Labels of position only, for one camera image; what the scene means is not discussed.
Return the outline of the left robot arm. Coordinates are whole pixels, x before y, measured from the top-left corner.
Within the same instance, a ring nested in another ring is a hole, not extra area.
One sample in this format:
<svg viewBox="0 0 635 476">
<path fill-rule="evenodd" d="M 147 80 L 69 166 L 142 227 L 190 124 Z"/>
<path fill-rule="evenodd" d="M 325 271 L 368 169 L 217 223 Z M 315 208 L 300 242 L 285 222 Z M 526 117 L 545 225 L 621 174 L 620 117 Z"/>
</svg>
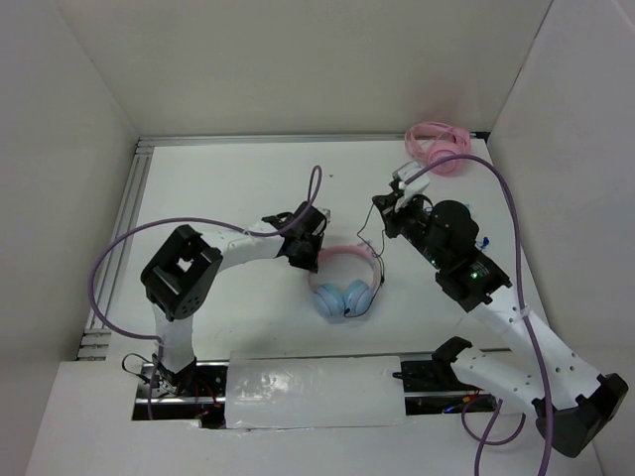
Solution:
<svg viewBox="0 0 635 476">
<path fill-rule="evenodd" d="M 194 387 L 193 316 L 216 276 L 252 261 L 284 257 L 304 271 L 318 269 L 318 254 L 330 211 L 301 203 L 296 212 L 262 218 L 238 231 L 208 237 L 189 225 L 177 227 L 141 274 L 153 306 L 160 342 L 154 357 L 162 386 L 175 396 Z"/>
</svg>

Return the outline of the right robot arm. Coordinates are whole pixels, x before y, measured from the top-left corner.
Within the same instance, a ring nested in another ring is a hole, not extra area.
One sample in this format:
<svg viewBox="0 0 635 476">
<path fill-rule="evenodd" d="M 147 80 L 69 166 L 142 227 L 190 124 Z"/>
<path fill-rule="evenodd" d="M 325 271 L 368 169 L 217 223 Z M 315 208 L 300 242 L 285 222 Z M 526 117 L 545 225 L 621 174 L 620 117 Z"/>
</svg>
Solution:
<svg viewBox="0 0 635 476">
<path fill-rule="evenodd" d="M 436 270 L 443 292 L 499 335 L 532 372 L 522 372 L 453 337 L 433 354 L 433 376 L 445 389 L 478 387 L 532 417 L 552 449 L 575 458 L 610 422 L 627 383 L 583 361 L 532 310 L 521 307 L 509 277 L 476 246 L 479 227 L 468 208 L 426 197 L 407 204 L 398 192 L 375 195 L 388 237 L 404 237 Z"/>
</svg>

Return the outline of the pink blue cat-ear headphones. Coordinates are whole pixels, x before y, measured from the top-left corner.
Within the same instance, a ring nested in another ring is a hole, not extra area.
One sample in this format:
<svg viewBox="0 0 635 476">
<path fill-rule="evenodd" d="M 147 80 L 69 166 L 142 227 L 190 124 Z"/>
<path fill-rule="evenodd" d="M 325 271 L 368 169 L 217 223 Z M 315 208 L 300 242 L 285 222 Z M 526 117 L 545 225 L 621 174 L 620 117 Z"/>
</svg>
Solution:
<svg viewBox="0 0 635 476">
<path fill-rule="evenodd" d="M 366 243 L 324 248 L 318 272 L 308 274 L 317 312 L 331 321 L 361 318 L 384 285 L 384 265 Z"/>
</svg>

